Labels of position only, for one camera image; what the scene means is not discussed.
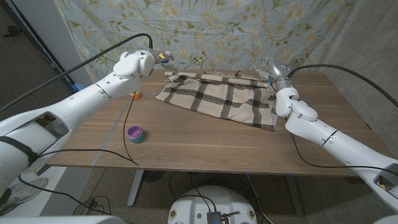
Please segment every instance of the fabric backdrop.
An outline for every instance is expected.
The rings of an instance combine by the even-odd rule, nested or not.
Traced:
[[[354,0],[54,0],[82,60],[130,35],[151,35],[182,69],[265,68],[260,57],[291,67],[317,63]],[[123,51],[148,49],[147,37],[86,66],[96,82]]]

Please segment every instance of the blue object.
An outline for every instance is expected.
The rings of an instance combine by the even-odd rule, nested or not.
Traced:
[[[142,132],[142,134],[140,134],[138,137],[136,138],[129,138],[132,142],[134,143],[139,143],[144,139],[144,132]]]
[[[79,83],[75,83],[75,84],[71,85],[71,87],[72,87],[73,91],[80,91],[80,90],[84,89],[84,87]]]

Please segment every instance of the checkered fabric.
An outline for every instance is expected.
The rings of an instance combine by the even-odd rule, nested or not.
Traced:
[[[222,73],[166,72],[165,75],[170,83],[156,96],[158,100],[216,118],[274,130],[278,117],[275,96],[258,78]]]

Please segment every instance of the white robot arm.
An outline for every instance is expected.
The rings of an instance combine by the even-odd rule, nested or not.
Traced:
[[[86,119],[112,100],[139,90],[141,76],[150,75],[154,65],[154,56],[146,50],[124,52],[113,72],[100,81],[56,104],[1,121],[0,196],[19,174],[32,172],[56,155],[38,158],[39,154],[60,150]]]
[[[337,158],[355,172],[395,212],[398,212],[398,160],[380,154],[359,141],[332,128],[318,119],[318,113],[303,101],[287,75],[290,68],[275,60],[269,60],[270,73],[257,71],[265,80],[272,80],[276,90],[276,113],[287,117],[286,129],[292,134],[308,139]],[[378,167],[385,170],[370,169]]]

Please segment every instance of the black cable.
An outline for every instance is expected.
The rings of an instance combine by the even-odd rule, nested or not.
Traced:
[[[174,176],[174,174],[176,174],[177,173],[177,171],[175,171],[171,176],[170,176],[170,178],[169,178],[169,190],[170,190],[170,193],[172,194],[172,196],[173,196],[173,198],[175,199],[175,200],[177,200],[177,199],[180,199],[180,198],[183,198],[183,197],[201,197],[201,198],[205,198],[205,199],[208,199],[209,201],[211,201],[212,203],[213,203],[213,207],[214,207],[214,211],[215,212],[217,212],[217,208],[216,208],[216,204],[210,199],[210,198],[208,198],[208,197],[206,197],[206,196],[199,196],[199,195],[183,195],[183,196],[180,196],[180,197],[175,197],[175,195],[174,195],[174,193],[173,193],[173,191],[172,191],[172,187],[171,187],[171,180],[172,180],[172,177]]]
[[[98,180],[97,184],[95,185],[95,187],[94,187],[94,189],[93,189],[91,195],[89,196],[89,198],[91,198],[91,196],[93,196],[95,189],[97,188],[98,184],[100,184],[100,181],[101,181],[102,177],[103,177],[104,174],[105,174],[105,171],[106,171],[106,169],[104,170],[104,172],[102,172],[101,177],[99,178],[99,180]]]
[[[189,173],[189,175],[190,175],[190,177],[191,177],[191,185],[192,185],[192,187],[194,187],[194,188],[197,190],[198,195],[201,196],[201,194],[199,193],[198,187],[195,187],[195,186],[193,185],[192,174]],[[207,201],[206,201],[203,197],[202,197],[202,199],[205,201],[207,207],[209,208],[209,212],[211,212],[210,206],[209,206],[209,204],[207,203]]]
[[[377,89],[381,94],[383,94],[388,100],[390,100],[396,107],[398,107],[398,101],[396,101],[393,97],[391,97],[386,91],[384,91],[381,87],[379,87],[378,85],[376,85],[374,82],[372,82],[371,80],[367,79],[366,77],[364,77],[364,76],[362,76],[362,75],[360,75],[360,74],[358,74],[358,73],[356,73],[356,72],[354,72],[354,71],[352,71],[352,70],[350,70],[350,69],[348,69],[348,68],[341,67],[341,66],[338,66],[338,65],[329,65],[329,64],[303,65],[303,66],[300,66],[300,67],[297,67],[297,68],[293,69],[293,70],[287,75],[287,78],[292,77],[293,74],[294,74],[297,70],[300,70],[300,69],[303,69],[303,68],[313,68],[313,67],[337,68],[337,69],[340,69],[340,70],[342,70],[342,71],[348,72],[348,73],[350,73],[350,74],[352,74],[352,75],[354,75],[354,76],[356,76],[356,77],[358,77],[358,78],[364,80],[365,82],[367,82],[367,83],[370,84],[371,86],[373,86],[373,87],[374,87],[375,89]]]
[[[55,76],[55,77],[53,77],[53,78],[47,80],[45,83],[43,83],[43,84],[41,84],[41,85],[39,85],[39,86],[33,88],[32,90],[27,91],[26,93],[22,94],[21,96],[18,96],[16,99],[12,100],[11,102],[9,102],[9,103],[6,104],[5,106],[3,106],[3,107],[0,109],[0,114],[2,114],[3,112],[5,112],[5,111],[8,110],[10,107],[14,106],[16,103],[20,102],[20,101],[23,100],[24,98],[26,98],[26,97],[30,96],[31,94],[37,92],[38,90],[42,89],[43,87],[47,86],[48,84],[54,82],[55,80],[58,80],[58,79],[60,79],[60,78],[62,78],[62,77],[64,77],[64,76],[68,75],[69,73],[74,72],[75,70],[77,70],[77,69],[79,69],[79,68],[81,68],[81,67],[87,65],[88,63],[92,62],[93,60],[99,58],[99,57],[102,56],[103,54],[106,54],[106,53],[108,53],[109,51],[115,49],[116,47],[119,47],[120,45],[125,44],[125,43],[128,42],[129,40],[132,40],[132,39],[134,39],[134,38],[136,38],[136,37],[140,37],[140,36],[146,36],[146,37],[148,37],[148,38],[149,38],[149,48],[150,48],[150,49],[153,49],[152,38],[150,37],[150,35],[148,35],[148,34],[136,34],[136,35],[132,35],[131,37],[127,38],[126,40],[121,41],[121,42],[119,42],[119,43],[113,45],[112,47],[110,47],[110,48],[108,48],[108,49],[106,49],[106,50],[101,51],[100,53],[98,53],[98,54],[92,56],[91,58],[85,60],[84,62],[79,63],[78,65],[75,65],[73,68],[70,68],[70,69],[68,69],[68,70],[66,70],[66,71],[64,71],[64,72],[62,72],[61,74],[59,74],[59,75],[57,75],[57,76]]]
[[[81,201],[75,199],[74,197],[72,197],[70,194],[63,193],[63,192],[57,192],[57,191],[54,191],[54,190],[49,190],[49,189],[45,189],[45,188],[42,188],[42,187],[34,186],[33,184],[30,184],[30,183],[28,183],[28,182],[22,180],[20,174],[18,175],[18,180],[21,181],[23,184],[28,185],[29,187],[33,187],[33,188],[36,188],[36,189],[39,189],[39,190],[43,190],[43,191],[45,191],[45,192],[50,192],[50,193],[59,194],[59,195],[65,195],[65,196],[67,196],[68,198],[74,200],[75,202],[79,203],[80,205],[82,205],[82,206],[84,206],[84,207],[86,207],[86,208],[88,208],[88,209],[90,209],[90,210],[92,210],[92,211],[101,212],[101,213],[103,212],[103,211],[101,211],[101,210],[97,210],[97,209],[94,209],[94,208],[90,208],[89,206],[85,205],[83,202],[81,202]]]
[[[77,211],[78,211],[79,208],[81,208],[81,205],[79,205],[79,206],[77,206],[77,207],[75,208],[75,210],[73,211],[72,215],[75,215],[75,214],[77,213]]]
[[[177,171],[175,171],[175,172],[170,176],[170,178],[169,178],[169,190],[170,190],[170,193],[172,194],[174,200],[176,200],[177,198],[176,198],[175,195],[173,194],[172,186],[171,186],[171,181],[172,181],[172,177],[173,177],[174,174],[176,174],[176,173],[177,173]]]
[[[386,171],[386,172],[389,172],[389,173],[391,173],[391,174],[394,174],[394,175],[398,176],[398,173],[396,173],[396,172],[394,172],[394,171],[387,170],[387,169],[380,168],[380,167],[373,167],[373,166],[320,166],[320,165],[312,164],[312,163],[310,163],[310,162],[307,162],[307,161],[302,157],[302,155],[301,155],[301,153],[300,153],[300,151],[299,151],[299,148],[298,148],[297,145],[296,145],[296,141],[294,140],[293,134],[292,134],[292,139],[293,139],[294,146],[296,147],[298,156],[300,156],[301,160],[303,160],[303,161],[304,161],[306,164],[308,164],[308,165],[311,165],[311,166],[314,166],[314,167],[319,167],[319,168],[368,168],[368,169],[377,169],[377,170],[383,170],[383,171]]]
[[[83,202],[83,203],[84,203],[84,204],[87,203],[87,204],[90,206],[90,202],[91,202],[93,199],[96,199],[96,198],[105,198],[105,199],[106,199],[106,201],[108,202],[109,214],[112,215],[112,211],[111,211],[111,202],[109,201],[109,198],[108,198],[107,196],[99,195],[99,196],[95,196],[95,197],[90,197],[89,199],[87,199],[87,200],[86,200],[85,202]],[[73,214],[76,214],[77,211],[79,210],[79,208],[81,208],[81,205],[78,205],[78,206],[77,206],[77,208],[75,209],[75,211],[73,211]],[[85,209],[85,207],[83,207],[83,210],[80,212],[80,215],[83,214],[84,209]]]
[[[215,204],[210,198],[208,198],[208,197],[206,197],[206,196],[199,196],[199,195],[183,195],[183,196],[178,197],[177,199],[180,199],[180,198],[183,198],[183,197],[200,197],[200,198],[205,198],[205,199],[207,199],[207,200],[209,200],[209,201],[211,201],[211,202],[213,203],[214,211],[217,212],[216,204]]]
[[[135,163],[137,166],[139,166],[138,163],[136,163],[136,162],[131,158],[129,151],[127,150],[127,146],[126,146],[126,137],[125,137],[125,135],[124,135],[124,133],[125,133],[125,131],[126,131],[127,117],[128,117],[129,114],[130,114],[132,102],[134,101],[134,97],[135,97],[135,96],[136,96],[136,93],[134,93],[134,96],[132,97],[129,110],[127,111],[127,114],[126,114],[126,119],[124,119],[124,124],[123,124],[123,143],[124,143],[124,149],[126,150],[126,153],[127,153],[127,155],[129,156],[131,162],[133,162],[133,163]]]
[[[97,206],[94,207],[94,209],[96,209],[96,208],[98,208],[98,207],[101,207],[101,208],[102,208],[102,215],[104,215],[105,208],[104,208],[102,205],[97,205]]]
[[[43,157],[43,156],[46,156],[46,155],[49,155],[49,154],[57,153],[57,152],[91,152],[91,151],[109,152],[109,153],[115,154],[117,156],[120,156],[123,159],[128,160],[130,162],[134,162],[134,161],[130,160],[129,158],[120,155],[117,152],[113,152],[113,151],[109,151],[109,150],[105,150],[105,149],[60,149],[60,150],[55,150],[55,151],[52,151],[52,152],[46,152],[44,154],[41,154],[39,156],[39,158]]]

